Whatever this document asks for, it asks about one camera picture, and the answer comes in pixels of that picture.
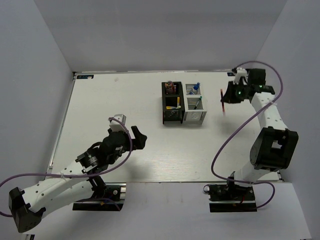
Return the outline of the red pen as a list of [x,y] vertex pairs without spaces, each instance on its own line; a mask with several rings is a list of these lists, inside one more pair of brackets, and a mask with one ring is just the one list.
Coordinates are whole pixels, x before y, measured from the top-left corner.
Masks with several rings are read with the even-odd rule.
[[222,88],[220,89],[220,97],[221,97],[220,102],[221,102],[222,114],[223,114],[223,116],[225,116],[226,115],[226,111],[225,111],[225,103],[223,101],[224,94],[223,94],[223,89]]

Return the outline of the green gel pen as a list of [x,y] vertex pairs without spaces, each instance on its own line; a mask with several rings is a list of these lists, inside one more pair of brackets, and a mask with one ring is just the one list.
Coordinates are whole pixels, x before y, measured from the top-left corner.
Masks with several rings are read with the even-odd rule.
[[198,100],[197,100],[197,102],[195,103],[195,105],[194,105],[194,110],[196,110],[197,108],[198,108],[198,106],[199,106],[199,104],[200,104],[200,102],[202,101],[202,96],[200,96],[199,98],[198,98]]

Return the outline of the blue cap spray bottle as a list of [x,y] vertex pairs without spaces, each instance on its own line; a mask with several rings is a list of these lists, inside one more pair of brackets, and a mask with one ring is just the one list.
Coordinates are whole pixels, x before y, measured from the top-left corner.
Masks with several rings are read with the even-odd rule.
[[199,92],[199,88],[200,88],[201,83],[197,82],[189,91],[189,95],[197,95]]

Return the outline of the pink tube of crayons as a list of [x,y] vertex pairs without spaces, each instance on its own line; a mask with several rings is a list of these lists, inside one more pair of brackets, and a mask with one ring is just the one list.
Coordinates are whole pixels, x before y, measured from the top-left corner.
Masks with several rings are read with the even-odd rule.
[[172,81],[167,81],[164,83],[165,87],[165,93],[168,95],[174,94],[175,93],[175,86]]

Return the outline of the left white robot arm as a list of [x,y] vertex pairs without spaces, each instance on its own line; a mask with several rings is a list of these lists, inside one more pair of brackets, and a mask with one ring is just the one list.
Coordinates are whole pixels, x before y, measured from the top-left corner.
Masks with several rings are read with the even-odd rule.
[[94,143],[65,167],[57,178],[47,178],[39,183],[9,192],[9,209],[17,231],[25,233],[36,227],[50,213],[78,201],[106,201],[111,188],[99,173],[107,170],[123,153],[142,150],[147,136],[137,126],[131,130],[130,139],[125,130],[108,129],[109,135]]

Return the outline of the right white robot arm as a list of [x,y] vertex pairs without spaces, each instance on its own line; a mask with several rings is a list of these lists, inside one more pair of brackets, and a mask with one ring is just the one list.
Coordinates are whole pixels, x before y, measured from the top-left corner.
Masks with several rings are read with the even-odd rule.
[[260,133],[253,143],[249,162],[232,173],[235,181],[225,188],[226,195],[236,200],[244,193],[244,188],[252,186],[264,175],[287,169],[298,143],[298,133],[289,130],[283,122],[273,100],[274,88],[266,84],[266,71],[261,68],[232,70],[234,80],[228,82],[227,90],[221,97],[226,104],[239,104],[249,100],[258,114]]

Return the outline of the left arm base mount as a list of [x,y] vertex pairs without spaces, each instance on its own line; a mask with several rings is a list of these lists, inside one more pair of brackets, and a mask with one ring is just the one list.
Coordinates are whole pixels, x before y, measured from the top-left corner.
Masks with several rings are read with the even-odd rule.
[[119,212],[126,198],[126,183],[105,182],[100,176],[87,180],[91,190],[88,197],[73,203],[73,211]]

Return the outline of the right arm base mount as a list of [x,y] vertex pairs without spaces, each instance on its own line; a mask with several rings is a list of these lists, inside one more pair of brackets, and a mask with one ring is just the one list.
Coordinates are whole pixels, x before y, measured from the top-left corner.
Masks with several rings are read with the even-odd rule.
[[256,212],[257,204],[253,187],[230,184],[206,184],[203,192],[209,196],[211,213]]

